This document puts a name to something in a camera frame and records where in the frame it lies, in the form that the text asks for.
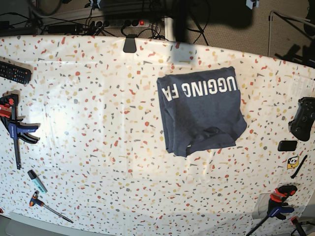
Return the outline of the blue black bar clamp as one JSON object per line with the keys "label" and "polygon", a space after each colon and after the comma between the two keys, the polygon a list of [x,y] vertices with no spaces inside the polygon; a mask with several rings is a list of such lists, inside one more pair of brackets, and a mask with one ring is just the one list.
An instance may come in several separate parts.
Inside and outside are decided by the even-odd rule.
{"label": "blue black bar clamp", "polygon": [[17,169],[21,169],[19,139],[29,144],[37,144],[38,137],[30,135],[39,128],[39,125],[22,124],[23,118],[18,118],[19,95],[9,94],[0,98],[0,120],[5,126],[14,143]]}
{"label": "blue black bar clamp", "polygon": [[269,218],[278,218],[280,220],[285,220],[286,216],[284,213],[293,213],[294,208],[288,207],[286,200],[293,196],[297,191],[295,185],[283,185],[275,189],[273,193],[270,194],[270,199],[268,201],[267,215],[253,228],[246,236],[252,235],[260,226],[262,226]]}

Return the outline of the silver metal stand frame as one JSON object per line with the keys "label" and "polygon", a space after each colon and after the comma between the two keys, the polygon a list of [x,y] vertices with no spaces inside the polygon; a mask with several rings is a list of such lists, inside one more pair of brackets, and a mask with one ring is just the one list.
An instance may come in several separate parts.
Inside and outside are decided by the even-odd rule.
{"label": "silver metal stand frame", "polygon": [[269,57],[297,54],[302,56],[304,47],[315,39],[315,15],[298,17],[272,10],[269,14],[268,47]]}

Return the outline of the teal highlighter marker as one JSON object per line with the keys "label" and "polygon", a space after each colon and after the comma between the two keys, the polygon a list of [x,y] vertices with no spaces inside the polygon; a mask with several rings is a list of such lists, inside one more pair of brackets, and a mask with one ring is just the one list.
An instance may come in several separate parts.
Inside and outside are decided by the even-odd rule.
{"label": "teal highlighter marker", "polygon": [[28,175],[32,182],[35,184],[37,190],[44,194],[48,192],[42,181],[39,179],[38,175],[33,170],[29,170]]}

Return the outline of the yellow cartoon sticker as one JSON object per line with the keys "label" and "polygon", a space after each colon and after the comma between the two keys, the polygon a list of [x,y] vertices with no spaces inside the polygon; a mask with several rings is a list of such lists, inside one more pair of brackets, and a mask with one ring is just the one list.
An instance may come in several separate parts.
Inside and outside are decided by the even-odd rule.
{"label": "yellow cartoon sticker", "polygon": [[287,160],[287,169],[294,169],[299,165],[299,155],[291,157]]}

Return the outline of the blue black bar clamp right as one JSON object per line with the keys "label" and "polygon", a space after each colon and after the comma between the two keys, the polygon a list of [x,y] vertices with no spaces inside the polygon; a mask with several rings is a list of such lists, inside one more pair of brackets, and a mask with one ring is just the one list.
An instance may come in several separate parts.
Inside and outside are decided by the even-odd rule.
{"label": "blue black bar clamp right", "polygon": [[295,185],[283,185],[275,189],[273,193],[270,194],[270,199],[268,201],[267,215],[253,228],[246,236],[252,235],[260,226],[262,226],[269,218],[278,218],[280,220],[285,220],[286,216],[284,213],[293,213],[294,208],[288,207],[286,200],[293,196],[297,191]]}

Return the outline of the blue grey T-shirt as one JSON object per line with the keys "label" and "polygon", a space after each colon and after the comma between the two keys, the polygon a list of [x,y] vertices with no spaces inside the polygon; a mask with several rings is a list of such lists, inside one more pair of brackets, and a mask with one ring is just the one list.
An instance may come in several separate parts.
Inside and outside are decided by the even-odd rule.
{"label": "blue grey T-shirt", "polygon": [[176,156],[236,145],[247,123],[234,67],[157,79],[165,147]]}

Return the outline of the clear plastic bag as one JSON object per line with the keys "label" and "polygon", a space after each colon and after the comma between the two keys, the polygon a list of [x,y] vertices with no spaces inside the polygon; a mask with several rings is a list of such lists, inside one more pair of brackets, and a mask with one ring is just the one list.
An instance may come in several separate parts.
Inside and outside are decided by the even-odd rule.
{"label": "clear plastic bag", "polygon": [[260,194],[252,212],[252,219],[263,219],[267,215],[270,193]]}

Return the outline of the black TV remote control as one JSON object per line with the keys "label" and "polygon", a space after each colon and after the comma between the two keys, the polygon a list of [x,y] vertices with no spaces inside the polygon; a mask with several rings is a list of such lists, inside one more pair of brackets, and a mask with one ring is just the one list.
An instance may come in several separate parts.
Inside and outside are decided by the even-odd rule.
{"label": "black TV remote control", "polygon": [[0,76],[13,82],[27,85],[31,80],[32,73],[29,69],[1,61]]}

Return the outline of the white paper sheet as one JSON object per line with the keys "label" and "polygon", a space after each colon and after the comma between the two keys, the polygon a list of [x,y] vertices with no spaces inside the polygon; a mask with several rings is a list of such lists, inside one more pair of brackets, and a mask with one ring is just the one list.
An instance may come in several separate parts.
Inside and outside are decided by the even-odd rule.
{"label": "white paper sheet", "polygon": [[314,97],[315,81],[295,75],[290,82],[289,94],[293,98]]}

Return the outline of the white power strip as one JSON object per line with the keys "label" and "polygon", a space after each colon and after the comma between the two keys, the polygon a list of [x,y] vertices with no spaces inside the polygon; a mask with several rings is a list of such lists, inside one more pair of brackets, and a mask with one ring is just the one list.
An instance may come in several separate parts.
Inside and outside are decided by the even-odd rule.
{"label": "white power strip", "polygon": [[149,20],[129,20],[129,19],[120,19],[120,20],[105,20],[105,21],[96,21],[96,23],[102,22],[102,26],[105,28],[121,28],[126,26],[127,28],[148,28],[150,26]]}

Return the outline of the small black case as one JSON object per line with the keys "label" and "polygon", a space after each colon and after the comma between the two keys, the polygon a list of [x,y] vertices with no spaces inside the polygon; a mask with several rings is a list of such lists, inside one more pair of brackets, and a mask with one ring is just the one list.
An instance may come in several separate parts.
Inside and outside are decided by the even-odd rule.
{"label": "small black case", "polygon": [[280,141],[278,145],[278,151],[295,151],[297,143],[297,141]]}

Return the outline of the black table clamp mount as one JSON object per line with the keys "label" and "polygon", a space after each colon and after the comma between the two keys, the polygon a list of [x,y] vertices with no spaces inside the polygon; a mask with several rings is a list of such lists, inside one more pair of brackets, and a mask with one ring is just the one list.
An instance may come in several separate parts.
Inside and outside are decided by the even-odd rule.
{"label": "black table clamp mount", "polygon": [[136,34],[129,34],[126,36],[125,44],[123,47],[123,52],[125,53],[135,53],[136,49],[136,42],[135,39],[137,38]]}

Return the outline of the black game controller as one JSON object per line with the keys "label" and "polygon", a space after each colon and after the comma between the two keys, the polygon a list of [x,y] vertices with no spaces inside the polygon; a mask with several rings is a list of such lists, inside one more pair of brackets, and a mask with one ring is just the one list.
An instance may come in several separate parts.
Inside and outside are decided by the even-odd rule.
{"label": "black game controller", "polygon": [[298,110],[292,121],[288,123],[289,131],[302,142],[310,139],[315,120],[315,98],[303,97],[298,100]]}

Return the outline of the red black clamp corner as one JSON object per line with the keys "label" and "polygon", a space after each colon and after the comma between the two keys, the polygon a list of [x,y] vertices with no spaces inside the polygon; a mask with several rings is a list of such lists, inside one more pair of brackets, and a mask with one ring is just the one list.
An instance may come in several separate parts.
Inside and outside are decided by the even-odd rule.
{"label": "red black clamp corner", "polygon": [[290,219],[291,223],[293,224],[293,226],[295,227],[295,229],[290,233],[291,236],[294,235],[294,233],[297,233],[299,236],[306,236],[306,232],[304,231],[304,229],[302,228],[302,225],[299,223],[297,217],[292,217]]}

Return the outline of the blue black bar clamp left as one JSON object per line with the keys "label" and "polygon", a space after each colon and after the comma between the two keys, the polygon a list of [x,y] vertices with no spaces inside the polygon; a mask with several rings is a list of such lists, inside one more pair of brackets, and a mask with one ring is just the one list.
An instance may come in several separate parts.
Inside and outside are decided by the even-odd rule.
{"label": "blue black bar clamp left", "polygon": [[38,137],[30,135],[39,128],[39,125],[22,124],[23,118],[18,118],[19,95],[9,94],[0,98],[0,120],[5,126],[14,143],[17,169],[21,169],[19,139],[29,144],[37,144]]}

